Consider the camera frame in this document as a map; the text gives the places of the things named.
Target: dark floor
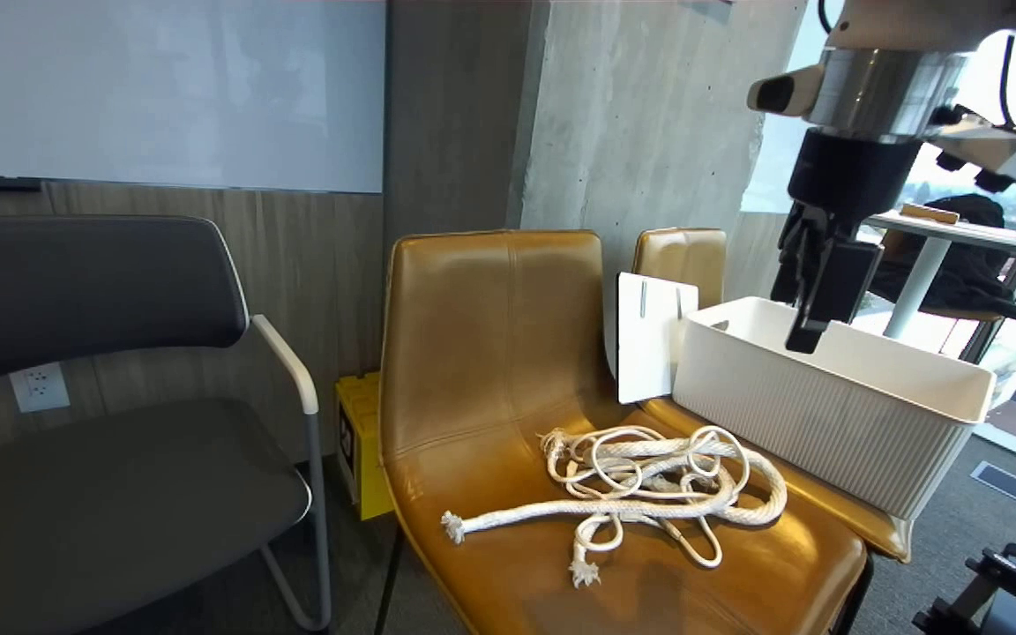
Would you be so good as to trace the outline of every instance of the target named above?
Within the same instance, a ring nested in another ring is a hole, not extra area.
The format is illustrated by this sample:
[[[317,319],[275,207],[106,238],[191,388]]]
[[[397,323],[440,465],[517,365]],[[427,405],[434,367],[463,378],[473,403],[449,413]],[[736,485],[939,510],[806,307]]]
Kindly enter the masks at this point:
[[[965,559],[979,546],[1001,546],[1016,541],[1016,502],[986,485],[971,479],[979,462],[993,462],[1016,472],[1016,455],[971,440],[942,492],[930,498],[917,525],[917,546],[911,563],[879,561],[866,599],[858,614],[854,635],[894,635],[912,633],[911,617],[930,607],[933,597],[955,597],[965,581]],[[333,579],[335,579],[335,635],[362,635],[373,628],[373,609],[383,581],[383,561],[390,546],[390,518],[360,525],[348,498],[340,492],[340,475],[327,479],[333,509]],[[284,559],[293,581],[309,581],[307,533],[297,528],[282,535],[278,553]],[[262,563],[246,559],[236,568],[214,576],[213,581],[186,588],[167,603],[137,609],[123,620],[94,628],[94,635],[142,635],[142,633],[293,633],[290,614]],[[407,559],[397,572],[397,588],[388,614],[388,633],[463,633],[444,597],[434,588],[427,572]]]

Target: white box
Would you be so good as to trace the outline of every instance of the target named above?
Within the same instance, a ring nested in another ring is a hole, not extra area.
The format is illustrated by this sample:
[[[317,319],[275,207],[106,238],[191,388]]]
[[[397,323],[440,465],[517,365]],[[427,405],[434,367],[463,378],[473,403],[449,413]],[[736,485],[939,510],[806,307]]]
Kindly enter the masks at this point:
[[[674,398],[846,495],[912,523],[984,421],[992,374],[832,320],[783,351],[792,307],[732,301],[685,323]]]

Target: chair backrest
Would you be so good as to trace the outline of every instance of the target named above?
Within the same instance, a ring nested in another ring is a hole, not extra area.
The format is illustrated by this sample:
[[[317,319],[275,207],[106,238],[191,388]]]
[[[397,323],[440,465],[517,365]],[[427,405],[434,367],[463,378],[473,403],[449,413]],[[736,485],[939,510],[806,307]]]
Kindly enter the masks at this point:
[[[213,221],[0,214],[0,374],[117,351],[230,346],[246,323]]]
[[[635,272],[699,285],[699,307],[723,301],[727,233],[717,226],[655,226],[638,233]]]
[[[594,233],[408,238],[390,251],[381,378],[383,462],[449,446],[535,449],[609,413],[602,256]],[[478,468],[478,450],[449,455]]]

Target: cable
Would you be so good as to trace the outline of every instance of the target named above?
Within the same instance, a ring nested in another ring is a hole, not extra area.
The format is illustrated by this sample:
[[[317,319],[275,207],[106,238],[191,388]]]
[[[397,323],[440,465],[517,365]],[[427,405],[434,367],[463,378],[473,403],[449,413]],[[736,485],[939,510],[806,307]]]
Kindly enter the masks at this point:
[[[473,518],[444,510],[440,528],[449,541],[463,543],[469,533],[547,516],[581,516],[568,572],[570,585],[594,585],[600,581],[600,563],[587,559],[616,550],[629,523],[655,525],[678,541],[699,568],[718,568],[723,546],[709,518],[770,525],[785,509],[785,479],[779,468],[723,426],[702,426],[690,436],[663,436],[654,426],[630,423],[588,433],[555,432],[542,436],[542,449],[549,479],[561,485],[570,502],[534,502]],[[741,509],[750,475],[763,475],[767,502]],[[674,523],[694,523],[709,553],[694,550]]]
[[[1009,62],[1012,62],[1012,42],[1016,42],[1016,37],[1006,37],[1006,51],[1001,51],[1001,74],[999,74],[999,107],[1001,107],[1001,124],[1006,124],[1009,131],[1016,131],[1016,120],[1012,120],[1012,114],[1009,114]]]
[[[832,32],[832,20],[828,20],[828,12],[825,12],[825,0],[818,0],[818,25],[823,25],[823,32]]]

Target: whiteboard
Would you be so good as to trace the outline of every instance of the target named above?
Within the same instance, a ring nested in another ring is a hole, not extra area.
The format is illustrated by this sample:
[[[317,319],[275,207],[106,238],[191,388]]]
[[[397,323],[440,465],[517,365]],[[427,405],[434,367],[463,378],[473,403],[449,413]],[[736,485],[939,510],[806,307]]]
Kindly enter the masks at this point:
[[[0,175],[381,192],[383,0],[0,0]]]

